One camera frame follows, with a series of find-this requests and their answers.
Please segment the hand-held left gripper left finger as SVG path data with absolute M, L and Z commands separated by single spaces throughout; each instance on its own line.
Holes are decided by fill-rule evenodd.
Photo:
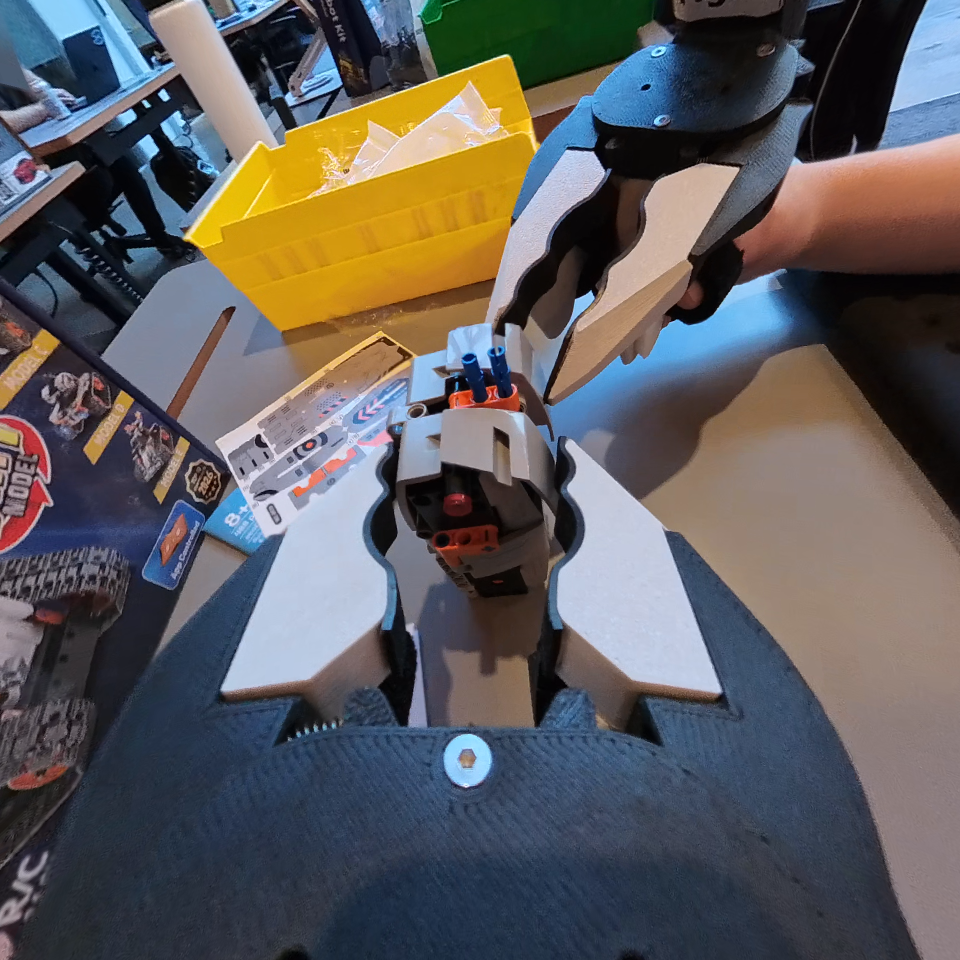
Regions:
M 354 690 L 412 706 L 412 638 L 387 552 L 398 534 L 398 451 L 378 448 L 314 497 L 280 538 L 222 681 L 227 702 L 300 697 L 325 721 Z

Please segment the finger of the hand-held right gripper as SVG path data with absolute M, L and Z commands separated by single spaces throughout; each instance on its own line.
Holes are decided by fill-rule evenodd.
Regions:
M 691 251 L 738 173 L 738 166 L 700 163 L 654 183 L 642 233 L 609 266 L 594 302 L 568 330 L 546 403 L 564 400 L 618 355 L 630 362 L 651 353 L 667 312 L 690 284 Z
M 610 172 L 594 151 L 566 150 L 512 223 L 486 321 L 495 334 L 524 328 L 558 281 L 563 260 L 612 215 Z

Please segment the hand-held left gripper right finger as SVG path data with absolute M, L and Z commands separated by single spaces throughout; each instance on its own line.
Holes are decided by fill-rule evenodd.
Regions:
M 609 728 L 642 694 L 715 702 L 723 689 L 664 525 L 573 440 L 558 456 L 573 542 L 551 587 L 558 677 L 585 690 Z

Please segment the grey building block robot model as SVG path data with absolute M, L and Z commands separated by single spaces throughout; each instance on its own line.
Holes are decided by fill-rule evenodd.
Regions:
M 413 360 L 406 406 L 391 419 L 404 520 L 473 598 L 529 594 L 548 575 L 553 429 L 527 333 L 487 322 L 452 330 L 444 349 Z

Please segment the person's right forearm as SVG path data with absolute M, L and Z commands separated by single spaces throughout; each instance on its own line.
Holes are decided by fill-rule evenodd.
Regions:
M 777 270 L 957 273 L 958 157 L 952 135 L 792 166 L 772 205 L 790 241 Z

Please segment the grey desk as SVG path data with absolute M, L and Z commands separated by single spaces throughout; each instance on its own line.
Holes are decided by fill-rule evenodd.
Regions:
M 417 354 L 484 320 L 491 280 L 285 333 L 200 261 L 103 357 L 210 447 L 354 342 Z M 682 534 L 786 651 L 843 739 L 923 958 L 958 958 L 958 522 L 776 276 L 551 414 Z M 390 548 L 438 726 L 517 725 L 537 600 L 471 601 L 398 517 Z

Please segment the person's right hand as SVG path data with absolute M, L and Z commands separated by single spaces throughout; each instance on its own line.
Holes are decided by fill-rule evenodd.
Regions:
M 688 325 L 714 315 L 733 288 L 782 268 L 785 255 L 782 214 L 774 205 L 745 233 L 726 241 L 703 259 L 669 317 Z

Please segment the clear plastic bag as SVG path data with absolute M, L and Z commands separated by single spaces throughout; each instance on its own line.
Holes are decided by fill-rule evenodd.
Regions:
M 501 109 L 491 109 L 469 81 L 462 91 L 416 126 L 397 135 L 373 121 L 357 150 L 342 155 L 319 149 L 322 180 L 310 196 L 317 197 L 377 176 L 450 156 L 505 138 Z

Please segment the green plastic bin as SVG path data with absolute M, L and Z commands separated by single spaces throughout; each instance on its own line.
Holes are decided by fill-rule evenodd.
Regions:
M 508 55 L 523 89 L 635 51 L 653 1 L 428 1 L 419 19 L 440 75 Z

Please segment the sticker sheet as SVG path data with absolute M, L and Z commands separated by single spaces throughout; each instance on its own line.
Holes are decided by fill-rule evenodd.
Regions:
M 390 441 L 416 354 L 378 332 L 217 440 L 248 512 L 266 537 L 281 534 L 310 498 Z

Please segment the yellow plastic bin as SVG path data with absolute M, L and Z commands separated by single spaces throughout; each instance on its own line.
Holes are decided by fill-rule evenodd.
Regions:
M 501 110 L 503 138 L 314 195 L 322 149 L 354 155 L 368 122 L 408 133 L 467 83 Z M 499 55 L 255 145 L 185 237 L 279 330 L 483 282 L 537 147 L 517 69 Z

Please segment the dark robot kit box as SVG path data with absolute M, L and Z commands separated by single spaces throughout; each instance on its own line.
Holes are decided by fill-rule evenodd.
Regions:
M 409 1 L 312 1 L 347 97 L 427 81 Z

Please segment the white water bottle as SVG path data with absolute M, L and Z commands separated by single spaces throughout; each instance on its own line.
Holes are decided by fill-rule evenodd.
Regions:
M 227 43 L 201 1 L 174 1 L 150 25 L 234 160 L 258 143 L 279 146 Z

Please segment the wood edged background table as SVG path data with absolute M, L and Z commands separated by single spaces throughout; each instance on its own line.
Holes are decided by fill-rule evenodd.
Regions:
M 150 135 L 182 104 L 168 89 L 181 77 L 179 68 L 168 63 L 150 71 L 98 102 L 73 111 L 61 119 L 49 119 L 20 134 L 22 141 L 39 158 L 49 157 L 87 142 L 98 157 L 123 152 Z M 106 126 L 122 114 L 134 112 L 136 119 L 114 134 Z

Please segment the black laptop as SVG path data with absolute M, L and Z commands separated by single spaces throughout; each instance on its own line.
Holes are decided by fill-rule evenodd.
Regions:
M 121 89 L 105 36 L 94 26 L 62 40 L 66 58 L 77 78 L 79 94 L 88 105 Z

